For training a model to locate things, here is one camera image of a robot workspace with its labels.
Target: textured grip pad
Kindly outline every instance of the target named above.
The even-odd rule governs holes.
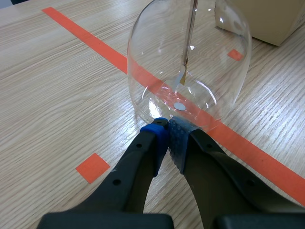
[[[181,174],[184,170],[188,137],[196,129],[200,128],[183,118],[173,117],[169,122],[169,151]]]

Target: orange tape square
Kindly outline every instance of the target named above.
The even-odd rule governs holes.
[[[232,49],[229,53],[228,56],[231,57],[232,59],[236,61],[242,60],[244,57],[240,52],[238,52],[236,49]]]
[[[92,184],[108,168],[110,166],[97,153],[94,153],[77,166],[76,170],[89,184]]]

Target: wooden table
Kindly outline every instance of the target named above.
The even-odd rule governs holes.
[[[109,170],[89,185],[75,168],[94,152],[113,167],[144,125],[126,75],[41,10],[56,8],[126,55],[131,27],[149,2],[31,0],[0,10],[0,228],[35,228],[46,212],[83,201]],[[253,39],[247,78],[224,120],[303,178],[304,74],[304,26],[281,47]],[[168,155],[145,211],[170,214],[178,229],[202,228]]]

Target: white dot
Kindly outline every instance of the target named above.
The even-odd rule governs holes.
[[[174,108],[176,108],[179,111],[185,110],[185,106],[182,103],[174,103],[173,106],[174,106]]]

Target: clear glass bowl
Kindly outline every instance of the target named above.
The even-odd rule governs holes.
[[[208,131],[238,97],[251,56],[243,15],[227,0],[199,0],[185,84],[176,86],[190,0],[154,0],[139,15],[128,43],[133,106],[146,122],[182,116]]]

